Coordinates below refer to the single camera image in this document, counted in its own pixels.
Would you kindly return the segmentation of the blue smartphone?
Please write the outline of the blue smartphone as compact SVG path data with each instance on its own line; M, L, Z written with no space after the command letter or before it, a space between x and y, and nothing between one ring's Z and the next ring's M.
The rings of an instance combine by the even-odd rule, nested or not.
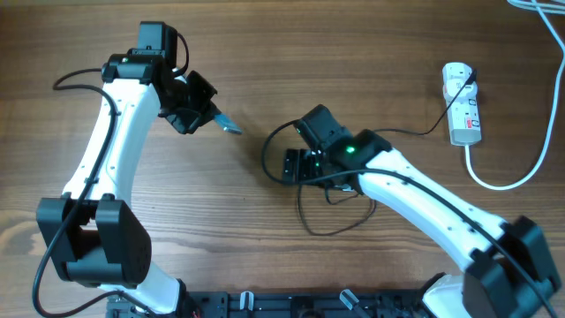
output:
M223 113L218 113L214 116L215 123L222 128L226 133L241 135L243 130L228 116Z

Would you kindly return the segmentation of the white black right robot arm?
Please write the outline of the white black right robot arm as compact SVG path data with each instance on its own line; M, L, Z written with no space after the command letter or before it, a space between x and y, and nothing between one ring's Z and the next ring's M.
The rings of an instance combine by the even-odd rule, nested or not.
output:
M417 170L376 132L357 135L318 105L291 121L308 150L285 179L297 185L349 187L393 209L425 233L461 273L443 274L421 299L436 317L551 315L561 278L541 228L513 223L451 193Z

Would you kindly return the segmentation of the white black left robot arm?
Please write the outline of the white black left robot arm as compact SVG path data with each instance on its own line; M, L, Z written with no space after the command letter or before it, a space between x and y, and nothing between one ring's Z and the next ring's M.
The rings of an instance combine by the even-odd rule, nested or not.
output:
M154 120L194 133L220 116L215 88L142 49L112 56L101 75L101 109L80 165L62 194L36 210L47 249L33 282L34 309L45 314L40 288L52 264L60 279L98 288L138 315L195 317L199 307L185 283L152 261L151 238L132 212L132 184Z

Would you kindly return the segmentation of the white USB charger plug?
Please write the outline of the white USB charger plug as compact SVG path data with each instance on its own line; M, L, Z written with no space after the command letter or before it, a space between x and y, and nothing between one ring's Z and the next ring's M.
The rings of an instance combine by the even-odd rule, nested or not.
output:
M452 101L467 102L476 98L478 86L474 80L467 84L465 79L448 79L443 85L442 92L447 104Z

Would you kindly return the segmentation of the white power strip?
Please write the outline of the white power strip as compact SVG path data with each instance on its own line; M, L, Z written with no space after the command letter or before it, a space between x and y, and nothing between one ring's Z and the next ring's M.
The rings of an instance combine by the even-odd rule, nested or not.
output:
M447 80L463 79L467 84L476 82L477 72L467 64L460 62L447 63L442 68L443 85ZM450 142L454 146L470 146L482 139L478 112L477 96L467 102L452 101L446 103L448 116L448 132Z

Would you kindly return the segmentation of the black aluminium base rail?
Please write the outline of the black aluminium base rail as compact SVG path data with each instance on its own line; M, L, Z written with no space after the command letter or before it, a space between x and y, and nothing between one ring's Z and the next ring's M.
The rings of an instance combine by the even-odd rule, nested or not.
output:
M432 317L417 290L360 293L192 292L183 317Z

